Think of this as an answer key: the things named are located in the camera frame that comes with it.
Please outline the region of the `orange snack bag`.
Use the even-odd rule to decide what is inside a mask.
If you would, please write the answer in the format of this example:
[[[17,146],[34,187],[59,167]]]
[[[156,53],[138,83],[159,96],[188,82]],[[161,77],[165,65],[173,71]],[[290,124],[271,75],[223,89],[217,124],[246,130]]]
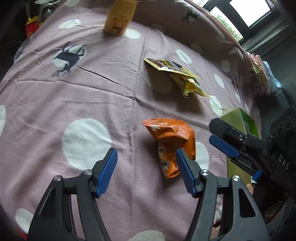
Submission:
[[[177,149],[184,149],[189,159],[196,159],[195,133],[186,122],[153,118],[142,123],[158,142],[160,167],[167,179],[177,177],[180,173],[176,159]]]

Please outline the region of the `green cardboard box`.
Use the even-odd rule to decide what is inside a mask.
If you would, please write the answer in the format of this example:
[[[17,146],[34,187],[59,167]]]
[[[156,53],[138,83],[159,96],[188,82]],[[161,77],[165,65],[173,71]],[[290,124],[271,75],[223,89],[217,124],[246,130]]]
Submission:
[[[230,111],[221,116],[221,119],[239,132],[237,135],[239,141],[242,141],[247,134],[252,134],[257,138],[259,137],[255,120],[241,108]],[[244,184],[249,184],[251,182],[251,176],[227,158],[227,176],[229,178],[233,175],[238,175]]]

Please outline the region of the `yellow green snack packet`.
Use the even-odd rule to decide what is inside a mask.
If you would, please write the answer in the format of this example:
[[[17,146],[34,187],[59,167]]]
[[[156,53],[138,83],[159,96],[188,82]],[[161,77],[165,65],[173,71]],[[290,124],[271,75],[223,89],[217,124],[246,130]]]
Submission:
[[[170,74],[170,77],[178,86],[183,97],[189,98],[189,93],[195,93],[202,97],[209,97],[209,95],[205,92],[205,90],[201,87],[201,85],[194,77],[177,73]]]

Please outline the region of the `crumpled clothes pile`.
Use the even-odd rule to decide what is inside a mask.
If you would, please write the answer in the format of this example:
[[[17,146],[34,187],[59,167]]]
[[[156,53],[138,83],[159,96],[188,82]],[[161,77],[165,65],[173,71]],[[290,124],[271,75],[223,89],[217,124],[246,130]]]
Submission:
[[[282,88],[267,61],[262,61],[259,55],[247,51],[244,51],[244,54],[250,65],[251,88],[255,97],[271,95]]]

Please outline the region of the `dark yellow flat snack packet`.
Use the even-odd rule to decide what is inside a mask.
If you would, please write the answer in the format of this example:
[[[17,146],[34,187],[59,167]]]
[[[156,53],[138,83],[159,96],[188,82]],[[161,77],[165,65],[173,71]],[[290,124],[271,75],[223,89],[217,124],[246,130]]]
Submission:
[[[195,79],[200,78],[199,76],[193,74],[188,69],[184,68],[183,66],[174,61],[161,59],[144,59],[144,61],[159,71],[176,73],[184,76],[189,76]]]

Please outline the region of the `window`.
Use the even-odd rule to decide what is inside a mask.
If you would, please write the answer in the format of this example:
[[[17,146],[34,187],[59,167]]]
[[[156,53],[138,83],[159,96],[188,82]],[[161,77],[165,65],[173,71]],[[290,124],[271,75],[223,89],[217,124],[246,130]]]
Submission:
[[[239,44],[245,43],[280,16],[272,1],[210,0],[193,1],[226,27]]]

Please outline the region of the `pink polka dot deer cloth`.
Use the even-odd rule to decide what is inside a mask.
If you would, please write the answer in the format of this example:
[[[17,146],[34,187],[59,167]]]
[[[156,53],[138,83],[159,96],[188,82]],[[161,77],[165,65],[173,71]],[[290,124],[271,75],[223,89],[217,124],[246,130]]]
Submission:
[[[182,240],[196,199],[181,177],[167,179],[151,118],[186,122],[196,161],[227,175],[208,125],[236,108],[261,124],[243,49],[206,10],[187,1],[140,1],[122,36],[103,26],[113,1],[63,1],[1,81],[1,205],[26,235],[56,175],[92,168],[108,149],[118,163],[98,207],[112,240]],[[183,97],[144,59],[174,61],[209,97]]]

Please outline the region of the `yellow bear bottle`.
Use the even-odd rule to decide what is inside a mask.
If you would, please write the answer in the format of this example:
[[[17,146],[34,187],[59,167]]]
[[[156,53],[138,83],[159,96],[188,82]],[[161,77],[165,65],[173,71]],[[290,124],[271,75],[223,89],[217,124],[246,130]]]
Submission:
[[[132,21],[140,1],[117,0],[111,7],[103,31],[113,36],[122,36]]]

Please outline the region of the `red yellow package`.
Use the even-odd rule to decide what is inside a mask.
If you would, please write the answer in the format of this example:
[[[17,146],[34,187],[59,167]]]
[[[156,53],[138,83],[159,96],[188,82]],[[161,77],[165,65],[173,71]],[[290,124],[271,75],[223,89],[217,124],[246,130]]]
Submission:
[[[28,18],[27,23],[26,23],[26,36],[29,37],[31,36],[34,32],[36,32],[43,22],[39,21],[39,17],[35,16],[33,18]]]

